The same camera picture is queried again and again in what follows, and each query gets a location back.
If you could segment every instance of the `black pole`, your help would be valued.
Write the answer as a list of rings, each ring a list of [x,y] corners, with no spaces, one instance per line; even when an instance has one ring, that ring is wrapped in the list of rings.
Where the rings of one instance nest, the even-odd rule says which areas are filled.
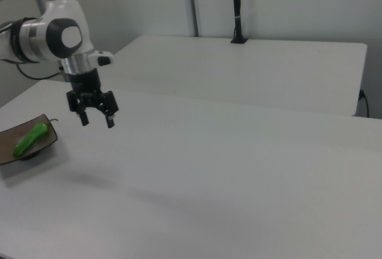
[[[244,38],[241,32],[241,16],[240,16],[241,0],[233,0],[233,7],[235,9],[235,35],[231,43],[244,44],[248,38]]]

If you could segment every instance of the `green chili pepper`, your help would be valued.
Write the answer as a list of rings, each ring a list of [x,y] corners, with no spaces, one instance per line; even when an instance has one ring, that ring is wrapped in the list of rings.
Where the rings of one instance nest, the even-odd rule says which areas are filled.
[[[29,150],[34,143],[36,143],[40,138],[48,133],[48,124],[51,121],[58,121],[57,119],[52,119],[48,123],[37,123],[33,129],[28,133],[28,135],[18,144],[13,150],[13,156],[18,158],[22,156],[27,150]]]

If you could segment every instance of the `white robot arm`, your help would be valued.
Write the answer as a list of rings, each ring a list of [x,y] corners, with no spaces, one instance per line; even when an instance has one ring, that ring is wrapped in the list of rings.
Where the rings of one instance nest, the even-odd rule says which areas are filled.
[[[113,63],[113,54],[94,50],[77,0],[51,0],[46,8],[41,18],[0,25],[0,60],[14,64],[60,60],[73,87],[67,93],[70,110],[87,125],[85,109],[95,107],[111,128],[118,106],[111,91],[101,92],[96,68]]]

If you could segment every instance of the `plate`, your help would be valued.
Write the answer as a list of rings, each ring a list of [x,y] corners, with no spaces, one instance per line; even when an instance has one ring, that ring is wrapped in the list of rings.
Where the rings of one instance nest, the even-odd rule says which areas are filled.
[[[15,158],[13,156],[13,150],[26,135],[32,130],[37,123],[47,123],[48,133],[40,138],[31,149],[27,150],[23,156]],[[50,146],[57,141],[57,133],[49,123],[49,119],[45,114],[38,116],[37,118],[25,122],[21,125],[0,132],[0,165],[8,164],[17,160],[29,159],[37,155],[42,149]]]

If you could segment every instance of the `white table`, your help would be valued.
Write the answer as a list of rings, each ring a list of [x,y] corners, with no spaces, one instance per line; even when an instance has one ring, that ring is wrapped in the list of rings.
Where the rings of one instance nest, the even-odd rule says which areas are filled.
[[[366,45],[141,36],[99,69],[103,85],[352,116]]]
[[[70,85],[0,108],[45,113],[58,142],[0,167],[0,253],[14,259],[335,258],[382,254],[382,122],[114,90],[82,127]]]

